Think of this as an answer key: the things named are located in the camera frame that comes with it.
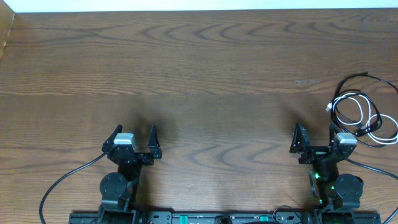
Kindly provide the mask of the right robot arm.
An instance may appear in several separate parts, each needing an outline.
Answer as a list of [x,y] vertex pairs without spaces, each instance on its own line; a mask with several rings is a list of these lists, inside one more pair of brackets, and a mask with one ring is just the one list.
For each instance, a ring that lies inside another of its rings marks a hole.
[[289,152],[298,154],[299,164],[310,164],[312,193],[320,205],[303,213],[302,223],[354,223],[353,210],[360,207],[363,180],[353,174],[340,174],[337,163],[347,159],[357,146],[351,133],[329,127],[327,146],[313,146],[305,127],[297,123]]

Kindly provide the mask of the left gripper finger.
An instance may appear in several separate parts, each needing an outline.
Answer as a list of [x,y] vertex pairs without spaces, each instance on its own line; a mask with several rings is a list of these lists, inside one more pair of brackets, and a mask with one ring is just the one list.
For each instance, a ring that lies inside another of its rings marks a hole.
[[154,159],[162,158],[162,149],[157,137],[157,127],[156,125],[152,125],[150,130],[150,137],[148,141],[148,148],[150,150],[150,154]]
[[110,135],[107,140],[104,142],[104,146],[112,145],[114,144],[114,139],[116,138],[117,134],[121,133],[123,129],[123,126],[121,124],[117,125],[113,133]]

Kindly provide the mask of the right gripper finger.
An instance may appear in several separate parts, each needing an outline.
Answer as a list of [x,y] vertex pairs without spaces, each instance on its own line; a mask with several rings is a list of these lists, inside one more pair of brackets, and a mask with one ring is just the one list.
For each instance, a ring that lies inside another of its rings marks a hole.
[[294,129],[294,135],[289,152],[292,154],[301,154],[310,146],[307,129],[301,124],[297,123]]
[[338,134],[340,132],[340,128],[335,123],[331,123],[329,125],[329,140],[334,140],[335,134]]

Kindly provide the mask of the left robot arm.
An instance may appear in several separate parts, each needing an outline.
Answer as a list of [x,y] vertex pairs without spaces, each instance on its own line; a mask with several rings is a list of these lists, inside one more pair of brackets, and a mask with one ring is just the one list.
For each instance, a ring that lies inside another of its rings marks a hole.
[[102,151],[118,166],[116,172],[103,177],[99,190],[102,194],[98,223],[144,224],[148,222],[146,212],[136,205],[136,195],[144,166],[152,166],[162,158],[162,150],[157,137],[157,127],[153,125],[147,147],[149,152],[136,152],[133,133],[123,133],[118,125],[103,143]]

